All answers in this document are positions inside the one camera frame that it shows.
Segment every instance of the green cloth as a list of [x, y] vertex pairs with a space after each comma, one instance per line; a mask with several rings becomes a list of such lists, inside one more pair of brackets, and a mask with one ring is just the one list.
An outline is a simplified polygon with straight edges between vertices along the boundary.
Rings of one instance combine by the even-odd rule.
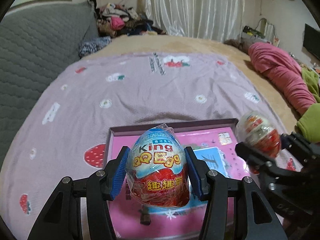
[[311, 70], [310, 68], [301, 68], [302, 70], [302, 78], [304, 82], [307, 84], [308, 90], [313, 94], [317, 103], [320, 103], [320, 95], [319, 95], [319, 75]]
[[308, 141], [320, 142], [320, 104], [313, 104], [297, 122], [304, 138]]

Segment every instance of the black screen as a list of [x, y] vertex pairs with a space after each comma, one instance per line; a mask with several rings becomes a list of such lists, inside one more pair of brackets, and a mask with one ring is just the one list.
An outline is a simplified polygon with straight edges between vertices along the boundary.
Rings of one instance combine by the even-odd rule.
[[304, 30], [303, 47], [320, 60], [320, 31], [306, 24]]

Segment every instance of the white curtain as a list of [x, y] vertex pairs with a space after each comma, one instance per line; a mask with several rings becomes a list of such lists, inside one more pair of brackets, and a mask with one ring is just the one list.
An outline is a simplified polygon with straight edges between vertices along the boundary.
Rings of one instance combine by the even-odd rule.
[[244, 0], [142, 0], [142, 5], [169, 35], [223, 42], [241, 33]]

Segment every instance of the gray headboard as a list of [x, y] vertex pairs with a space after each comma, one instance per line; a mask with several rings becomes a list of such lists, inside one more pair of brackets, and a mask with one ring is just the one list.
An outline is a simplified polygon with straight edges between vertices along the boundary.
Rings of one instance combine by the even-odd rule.
[[0, 168], [17, 131], [50, 83], [78, 61], [78, 46], [98, 36], [94, 9], [44, 4], [0, 23]]

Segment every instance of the beige mattress cover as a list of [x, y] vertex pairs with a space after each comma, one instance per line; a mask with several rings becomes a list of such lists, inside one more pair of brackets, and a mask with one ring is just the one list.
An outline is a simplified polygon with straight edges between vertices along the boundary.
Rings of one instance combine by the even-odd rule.
[[95, 54], [84, 57], [84, 60], [97, 57], [114, 56], [134, 52], [185, 52], [185, 53], [217, 53], [224, 55], [235, 64], [254, 84], [258, 91], [268, 100], [278, 114], [287, 132], [294, 131], [299, 114], [285, 100], [273, 85], [254, 71], [250, 57], [238, 49], [217, 41], [194, 39], [168, 35], [121, 36]]

